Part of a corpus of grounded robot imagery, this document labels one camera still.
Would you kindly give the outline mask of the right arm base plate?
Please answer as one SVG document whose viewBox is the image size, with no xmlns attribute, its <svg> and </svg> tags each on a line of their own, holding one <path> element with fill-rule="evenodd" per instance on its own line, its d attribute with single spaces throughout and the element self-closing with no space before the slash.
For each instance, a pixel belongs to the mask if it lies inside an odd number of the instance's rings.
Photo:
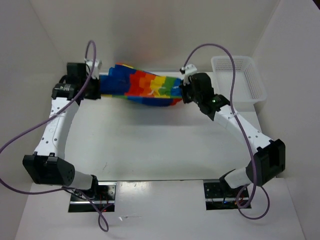
<svg viewBox="0 0 320 240">
<path fill-rule="evenodd" d="M 204 180 L 203 189 L 207 211 L 237 209 L 237 194 L 242 186 L 223 191 L 217 179 Z"/>
</svg>

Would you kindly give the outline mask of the rainbow striped shorts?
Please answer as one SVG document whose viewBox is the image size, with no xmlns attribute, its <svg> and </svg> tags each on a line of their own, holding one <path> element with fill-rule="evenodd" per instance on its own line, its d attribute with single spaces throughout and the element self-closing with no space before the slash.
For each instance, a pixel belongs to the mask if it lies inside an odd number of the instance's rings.
<svg viewBox="0 0 320 240">
<path fill-rule="evenodd" d="M 115 64 L 100 74 L 100 93 L 147 106 L 169 107 L 182 101 L 181 79 Z"/>
</svg>

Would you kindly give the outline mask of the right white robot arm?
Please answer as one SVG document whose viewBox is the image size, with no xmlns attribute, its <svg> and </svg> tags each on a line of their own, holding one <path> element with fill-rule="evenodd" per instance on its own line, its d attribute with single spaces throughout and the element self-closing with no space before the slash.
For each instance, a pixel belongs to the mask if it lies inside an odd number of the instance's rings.
<svg viewBox="0 0 320 240">
<path fill-rule="evenodd" d="M 285 143 L 264 135 L 232 109 L 226 97 L 214 92 L 207 73 L 187 75 L 179 87 L 185 104 L 196 103 L 203 114 L 249 149 L 251 159 L 246 167 L 233 169 L 220 177 L 219 191 L 223 196 L 230 197 L 237 188 L 253 183 L 261 187 L 285 170 Z"/>
</svg>

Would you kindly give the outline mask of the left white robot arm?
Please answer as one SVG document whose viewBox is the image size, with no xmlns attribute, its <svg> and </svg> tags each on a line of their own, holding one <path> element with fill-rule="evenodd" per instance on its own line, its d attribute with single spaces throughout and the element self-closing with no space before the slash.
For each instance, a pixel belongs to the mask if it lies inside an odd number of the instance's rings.
<svg viewBox="0 0 320 240">
<path fill-rule="evenodd" d="M 54 86 L 51 94 L 50 116 L 33 154 L 25 155 L 22 164 L 33 182 L 75 188 L 89 200 L 100 194 L 95 175 L 85 174 L 66 161 L 65 149 L 72 121 L 84 98 L 96 100 L 100 95 L 101 60 L 85 60 L 67 64 L 67 74 Z"/>
</svg>

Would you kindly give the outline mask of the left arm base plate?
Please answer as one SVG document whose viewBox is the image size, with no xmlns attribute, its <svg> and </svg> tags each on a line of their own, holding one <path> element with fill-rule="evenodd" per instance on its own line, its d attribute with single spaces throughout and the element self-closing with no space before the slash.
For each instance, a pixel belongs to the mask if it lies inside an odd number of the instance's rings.
<svg viewBox="0 0 320 240">
<path fill-rule="evenodd" d="M 90 196 L 92 203 L 101 212 L 114 212 L 117 183 L 115 181 L 99 181 L 95 196 Z M 70 193 L 69 213 L 89 213 L 96 210 L 91 203 L 79 192 L 68 190 Z"/>
</svg>

